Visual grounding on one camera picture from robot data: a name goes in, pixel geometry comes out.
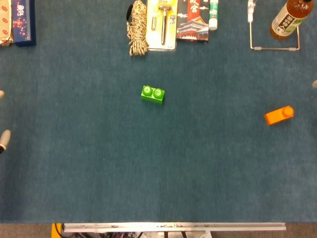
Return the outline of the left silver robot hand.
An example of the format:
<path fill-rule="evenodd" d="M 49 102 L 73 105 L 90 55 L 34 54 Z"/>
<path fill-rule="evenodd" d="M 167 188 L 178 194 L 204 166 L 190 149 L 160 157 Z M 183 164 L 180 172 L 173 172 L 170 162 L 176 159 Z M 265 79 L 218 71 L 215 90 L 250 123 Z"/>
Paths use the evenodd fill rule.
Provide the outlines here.
<path fill-rule="evenodd" d="M 7 146 L 10 141 L 10 137 L 11 137 L 11 131 L 9 129 L 6 129 L 0 137 L 0 152 L 1 153 L 3 153 L 7 149 Z"/>

